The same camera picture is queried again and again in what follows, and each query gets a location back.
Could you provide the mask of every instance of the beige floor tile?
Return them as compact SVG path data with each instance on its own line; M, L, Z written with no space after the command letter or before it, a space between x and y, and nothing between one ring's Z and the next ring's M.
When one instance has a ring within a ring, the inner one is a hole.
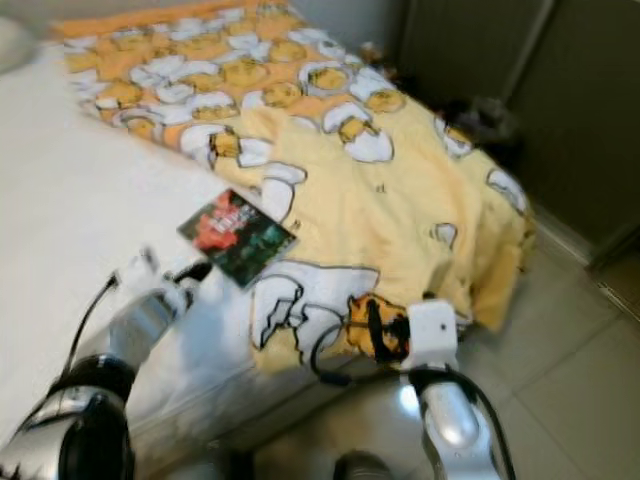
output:
M640 325L621 316L518 396L592 480L640 478Z
M478 384L496 407L511 396L511 388L497 371L492 353L474 335L469 336L458 347L460 371Z
M363 387L326 412L340 453L366 450L379 455L398 478L424 461L422 425L413 388L397 381Z
M619 314L577 262L561 252L538 251L530 275L513 299L503 331L479 333L494 367L513 390L575 351Z
M498 413L518 480L586 480L517 399L511 399Z
M256 480L328 480L338 457L320 411L258 450Z
M409 475L404 477L404 479L398 480L434 480L433 467L429 463L429 460L424 460L418 468L416 468Z
M617 259L598 275L598 280L629 303L640 304L640 252L632 251Z

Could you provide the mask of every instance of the grey cabinet door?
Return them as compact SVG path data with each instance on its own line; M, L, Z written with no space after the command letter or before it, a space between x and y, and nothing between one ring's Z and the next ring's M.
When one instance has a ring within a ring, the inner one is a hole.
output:
M540 0L413 0L401 69L428 103L498 97L539 9Z
M532 195L594 244L640 218L640 3L564 0L512 109Z

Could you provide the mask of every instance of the black wire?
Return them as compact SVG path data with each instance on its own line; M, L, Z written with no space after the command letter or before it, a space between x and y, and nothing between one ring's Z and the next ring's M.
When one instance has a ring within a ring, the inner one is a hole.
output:
M494 426L496 436L498 439L498 447L500 449L500 455L502 457L502 461L504 463L504 468L506 470L508 480L516 480L515 468L513 466L513 460L511 458L511 452L509 450L509 445L507 443L507 436L504 433L504 429L502 428L502 424L500 423L500 419L498 418L498 413L495 408L491 404L489 397L482 391L482 389L469 377L466 375L454 370L449 365L446 368L433 368L433 367L418 367L413 370L395 370L395 369L385 369L381 370L377 373L373 373L371 375L362 375L362 376L352 376L342 372L330 371L321 369L318 366L318 353L321 348L321 345L324 343L324 340L331 335L336 330L340 330L345 325L333 325L327 330L325 330L311 350L311 358L309 359L309 366L313 373L316 374L318 379L323 383L329 383L332 385L347 387L352 384L356 385L367 385L371 383L375 383L379 380L385 380L389 378L398 378L404 375L409 375L412 371L423 371L425 373L433 373L433 374L446 374L451 381L457 383L461 387L466 387L465 390L471 390L473 393L477 395L480 399L480 402L483 404L485 410L489 414L489 418L491 419L491 423ZM361 328L368 328L368 324L363 322L349 322L347 326L356 326Z
M80 337L82 336L82 331L84 330L84 327L87 325L87 321L89 320L89 317L93 313L93 310L95 310L96 306L98 305L98 302L100 302L102 297L104 297L104 295L111 288L117 285L118 285L118 278L116 277L115 274L111 274L107 282L96 294L95 298L93 299L93 301L91 302L87 310L85 311L84 316L82 317L82 320L78 325L78 329L76 330L76 336L73 338L73 343L71 344L71 349L69 350L69 356L67 357L67 361L65 362L64 368L62 369L61 377L65 376L67 373L69 373L69 370L71 370L71 364L73 363L73 358L76 356L76 350L78 350L78 344L80 343Z

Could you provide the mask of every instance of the baseboard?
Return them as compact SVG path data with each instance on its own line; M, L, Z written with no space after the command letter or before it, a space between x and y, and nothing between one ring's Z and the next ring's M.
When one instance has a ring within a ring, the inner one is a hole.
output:
M534 202L538 230L586 267L593 257L594 246L546 208Z

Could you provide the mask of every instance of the pillow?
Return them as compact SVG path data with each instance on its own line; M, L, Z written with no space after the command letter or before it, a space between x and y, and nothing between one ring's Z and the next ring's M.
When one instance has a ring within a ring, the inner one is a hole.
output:
M18 23L0 17L0 73L27 62L35 51L35 40Z

